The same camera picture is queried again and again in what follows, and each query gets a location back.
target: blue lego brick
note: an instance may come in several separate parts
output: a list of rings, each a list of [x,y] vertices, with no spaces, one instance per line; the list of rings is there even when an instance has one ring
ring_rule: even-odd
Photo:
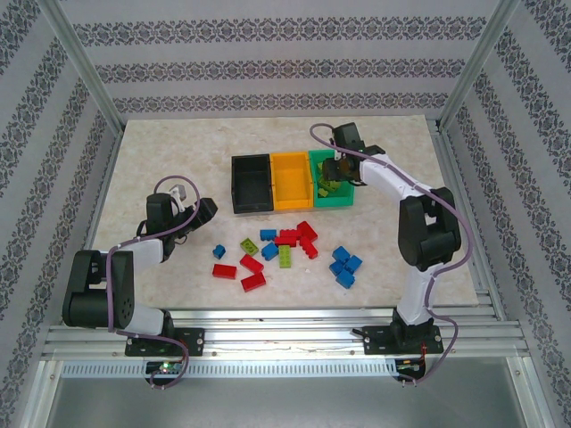
[[[355,277],[347,272],[345,269],[337,276],[336,281],[342,285],[344,288],[349,290],[353,283],[355,282]]]
[[[350,257],[351,254],[343,247],[339,247],[333,251],[333,258],[342,264],[345,264]]]
[[[214,254],[215,258],[220,260],[222,259],[222,256],[226,254],[226,248],[224,248],[222,245],[219,244],[216,246],[214,250],[212,250],[212,254]]]
[[[359,266],[363,263],[363,260],[359,259],[357,256],[351,256],[347,263],[345,263],[345,270],[350,274],[354,274]]]
[[[273,241],[276,239],[277,230],[276,229],[262,229],[260,231],[260,239],[262,241]]]
[[[270,261],[279,253],[279,248],[274,243],[269,243],[264,248],[261,249],[261,256],[266,260]]]
[[[343,263],[340,261],[334,261],[329,265],[329,270],[333,272],[333,275],[338,276],[343,270]]]

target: patterned wall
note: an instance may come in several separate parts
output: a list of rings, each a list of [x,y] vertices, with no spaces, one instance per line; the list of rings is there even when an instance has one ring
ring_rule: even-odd
[[[8,427],[21,418],[46,327],[60,319],[115,138],[35,2],[0,1],[0,29],[0,427]]]
[[[65,0],[126,119],[435,119],[497,0]]]
[[[571,426],[571,10],[525,0],[449,129],[492,273]]]

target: cable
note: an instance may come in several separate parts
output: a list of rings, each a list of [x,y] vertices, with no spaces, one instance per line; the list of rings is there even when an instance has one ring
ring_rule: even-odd
[[[328,143],[327,141],[325,141],[325,140],[323,140],[323,139],[321,139],[315,135],[314,129],[319,128],[319,127],[329,128],[331,130],[334,129],[334,127],[332,127],[328,123],[316,123],[314,125],[311,125],[310,135],[316,141],[318,141],[319,143],[322,143],[324,146],[326,146],[330,149],[337,150],[338,152],[341,152],[341,153],[350,154],[352,156],[357,156],[357,157],[360,157],[360,158],[368,160],[368,161],[373,161],[373,162],[381,165],[382,167],[390,169],[397,177],[401,178],[405,183],[410,185],[413,189],[418,190],[422,194],[425,194],[426,196],[428,196],[433,201],[441,204],[445,209],[447,209],[458,220],[458,222],[462,225],[462,227],[464,228],[464,230],[466,232],[466,236],[468,238],[468,245],[467,245],[466,254],[464,254],[464,257],[461,260],[457,261],[456,263],[452,263],[449,266],[443,266],[440,269],[436,270],[432,274],[432,276],[428,282],[428,287],[426,288],[426,293],[425,293],[425,298],[424,298],[426,312],[428,312],[428,314],[430,314],[430,316],[435,318],[435,319],[440,319],[441,321],[446,321],[447,323],[452,324],[454,327],[454,334],[452,335],[452,338],[450,340],[448,347],[446,347],[446,350],[444,350],[444,353],[442,354],[442,356],[432,365],[432,367],[430,367],[430,370],[428,371],[428,373],[426,373],[421,379],[418,379],[415,382],[413,382],[413,381],[407,381],[406,382],[406,384],[414,384],[416,386],[417,384],[424,382],[425,380],[430,378],[430,376],[433,375],[433,373],[438,369],[438,367],[446,359],[446,357],[448,356],[448,354],[450,353],[450,351],[452,349],[452,346],[454,346],[454,343],[458,339],[458,330],[459,330],[458,323],[456,323],[456,321],[454,321],[450,317],[447,317],[444,315],[437,315],[430,309],[430,304],[429,304],[430,294],[434,288],[434,281],[440,274],[443,274],[444,272],[450,272],[451,270],[453,270],[455,268],[459,268],[464,263],[466,263],[468,261],[468,259],[472,256],[472,251],[474,250],[474,235],[472,234],[472,229],[470,229],[466,219],[463,218],[460,215],[460,213],[455,208],[453,208],[448,202],[446,202],[442,198],[439,198],[435,194],[433,194],[433,193],[427,191],[426,189],[422,188],[421,186],[419,186],[418,183],[415,183],[413,180],[408,178],[405,174],[400,172],[394,165],[387,163],[384,160],[375,158],[373,156],[369,156],[365,153],[355,152],[354,150],[345,149],[343,147],[338,147],[334,144]]]
[[[154,235],[148,235],[148,236],[144,236],[144,237],[138,236],[136,238],[130,239],[130,240],[125,241],[123,243],[118,243],[117,245],[115,245],[114,247],[112,247],[109,250],[109,252],[107,253],[107,260],[105,261],[105,271],[106,271],[106,274],[105,274],[106,278],[105,279],[107,282],[107,286],[106,286],[106,291],[107,291],[107,330],[110,333],[117,333],[117,334],[120,334],[122,336],[141,338],[141,339],[150,339],[150,340],[155,340],[155,341],[163,341],[163,342],[167,342],[167,343],[172,343],[172,344],[179,346],[183,350],[183,354],[184,354],[183,368],[182,368],[182,370],[180,370],[180,373],[178,374],[178,376],[175,377],[172,381],[170,381],[166,385],[158,386],[158,385],[155,385],[153,383],[153,379],[154,379],[154,376],[156,375],[156,373],[151,374],[151,379],[149,380],[149,383],[151,384],[151,388],[157,388],[157,389],[161,389],[161,390],[166,390],[168,388],[175,386],[178,382],[180,382],[182,377],[185,375],[186,369],[188,368],[188,348],[185,345],[183,345],[181,342],[176,341],[174,339],[170,339],[168,337],[151,336],[149,334],[129,333],[129,332],[123,332],[123,331],[116,331],[115,330],[115,328],[114,328],[114,314],[113,314],[113,288],[112,288],[112,263],[111,263],[111,260],[112,260],[113,254],[117,250],[119,250],[121,247],[130,245],[132,243],[140,243],[142,241],[149,241],[151,239],[160,238],[160,237],[163,237],[165,235],[170,235],[170,234],[177,232],[178,230],[182,229],[183,227],[186,227],[188,224],[190,224],[191,221],[193,221],[194,217],[196,217],[196,215],[198,214],[198,210],[200,208],[200,193],[198,192],[198,188],[196,187],[196,185],[189,178],[186,178],[184,176],[178,176],[178,175],[166,176],[166,177],[162,178],[161,180],[159,180],[159,182],[154,187],[153,192],[157,193],[157,190],[159,189],[159,186],[162,183],[164,183],[167,180],[171,180],[173,178],[177,178],[177,179],[186,181],[188,184],[190,184],[192,186],[192,188],[194,189],[194,193],[196,193],[196,208],[194,209],[194,212],[191,214],[191,216],[183,224],[176,226],[176,227],[173,227],[172,229],[169,229],[169,230],[166,230],[163,232],[159,232],[158,234],[154,234]]]

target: yellow bin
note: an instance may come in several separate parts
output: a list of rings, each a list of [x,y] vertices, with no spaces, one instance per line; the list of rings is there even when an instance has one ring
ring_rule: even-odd
[[[271,153],[274,210],[313,208],[313,179],[307,152]]]

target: lego brick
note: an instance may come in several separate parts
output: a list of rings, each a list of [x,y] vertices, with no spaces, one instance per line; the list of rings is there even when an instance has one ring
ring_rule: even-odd
[[[264,265],[262,265],[258,260],[254,257],[245,254],[242,259],[240,260],[240,264],[248,269],[253,274],[258,274],[262,270],[264,270]]]
[[[254,245],[254,243],[250,240],[250,238],[246,238],[242,242],[240,242],[240,246],[242,247],[242,250],[244,250],[245,253],[248,254],[249,256],[253,256],[258,252],[258,247]]]
[[[264,248],[261,249],[261,256],[266,261],[272,260],[274,257],[277,256],[278,253],[279,249],[277,248],[277,245],[275,245],[274,243],[269,243],[268,245],[266,245]]]
[[[236,279],[236,272],[238,268],[236,266],[219,265],[218,263],[214,265],[212,270],[212,276],[217,278],[226,279]]]
[[[336,281],[344,288],[349,290],[355,282],[355,277],[343,269],[336,278]]]
[[[274,239],[274,244],[277,246],[289,245],[290,247],[295,247],[297,246],[297,238],[294,236],[278,236]]]
[[[339,247],[335,251],[333,251],[333,258],[341,263],[347,263],[347,260],[351,257],[351,254],[344,248]]]
[[[333,272],[333,275],[338,276],[343,270],[343,263],[340,261],[334,261],[329,265],[329,270]]]
[[[297,225],[297,230],[299,230],[303,236],[307,236],[311,243],[318,239],[318,234],[315,233],[315,230],[313,230],[307,221],[303,221]]]
[[[279,237],[300,239],[302,237],[302,233],[297,229],[282,229],[279,231]]]
[[[302,239],[300,239],[300,245],[310,259],[315,259],[318,256],[317,249],[313,246],[307,236],[302,236]]]
[[[276,229],[262,229],[260,231],[260,239],[262,241],[273,241],[276,239],[277,230]]]
[[[279,266],[282,269],[292,266],[292,254],[288,245],[281,245],[279,247]]]
[[[257,274],[254,274],[252,276],[248,276],[247,278],[244,278],[242,281],[242,287],[244,288],[245,292],[250,292],[251,290],[258,288],[258,287],[262,287],[263,285],[266,284],[266,278],[264,277],[264,275],[259,272]]]
[[[351,256],[351,258],[345,263],[345,270],[350,274],[354,274],[362,263],[363,260],[359,259],[357,256]]]
[[[226,248],[224,248],[224,246],[222,245],[217,245],[216,248],[212,250],[212,254],[214,254],[214,257],[217,258],[218,260],[222,259],[222,256],[225,253],[226,253]]]

